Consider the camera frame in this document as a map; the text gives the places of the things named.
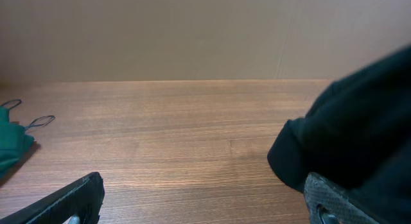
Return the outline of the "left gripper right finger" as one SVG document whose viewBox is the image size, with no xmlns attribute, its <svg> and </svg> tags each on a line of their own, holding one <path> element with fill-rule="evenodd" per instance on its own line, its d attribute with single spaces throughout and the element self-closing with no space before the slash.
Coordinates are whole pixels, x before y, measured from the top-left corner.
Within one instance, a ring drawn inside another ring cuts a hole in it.
<svg viewBox="0 0 411 224">
<path fill-rule="evenodd" d="M 343 187 L 317 173 L 304 185 L 304 199 L 311 224 L 381 224 L 382 219 L 367 209 Z"/>
</svg>

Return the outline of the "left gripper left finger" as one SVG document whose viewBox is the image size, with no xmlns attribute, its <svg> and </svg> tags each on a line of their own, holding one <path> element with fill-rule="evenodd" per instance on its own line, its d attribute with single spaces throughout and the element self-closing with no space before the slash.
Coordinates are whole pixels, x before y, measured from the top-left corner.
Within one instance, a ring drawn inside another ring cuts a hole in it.
<svg viewBox="0 0 411 224">
<path fill-rule="evenodd" d="M 1 224 L 97 224 L 105 190 L 98 172 L 92 172 L 41 200 L 1 219 Z"/>
</svg>

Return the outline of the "black polo shirt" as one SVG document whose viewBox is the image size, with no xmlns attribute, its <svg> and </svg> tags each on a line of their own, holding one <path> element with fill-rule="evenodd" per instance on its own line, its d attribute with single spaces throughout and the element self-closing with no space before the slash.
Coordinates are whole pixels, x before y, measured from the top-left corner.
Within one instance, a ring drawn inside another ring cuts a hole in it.
<svg viewBox="0 0 411 224">
<path fill-rule="evenodd" d="M 317 173 L 382 223 L 409 223 L 410 48 L 333 82 L 304 117 L 284 124 L 267 160 L 303 195 Z"/>
</svg>

